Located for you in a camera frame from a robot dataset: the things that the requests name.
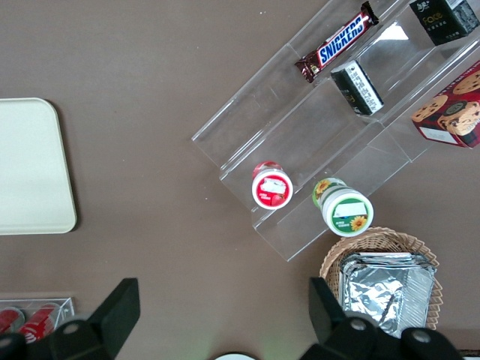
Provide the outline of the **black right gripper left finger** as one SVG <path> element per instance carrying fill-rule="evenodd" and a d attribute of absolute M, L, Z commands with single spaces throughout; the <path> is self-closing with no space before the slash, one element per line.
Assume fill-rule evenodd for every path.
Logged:
<path fill-rule="evenodd" d="M 139 282 L 125 278 L 86 320 L 48 337 L 53 359 L 115 359 L 140 318 Z"/>

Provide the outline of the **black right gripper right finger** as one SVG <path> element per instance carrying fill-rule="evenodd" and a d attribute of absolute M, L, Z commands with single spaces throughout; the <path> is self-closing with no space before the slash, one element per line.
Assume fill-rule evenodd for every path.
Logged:
<path fill-rule="evenodd" d="M 308 310 L 317 342 L 303 359 L 401 359 L 401 342 L 359 316 L 347 316 L 321 277 L 309 280 Z"/>

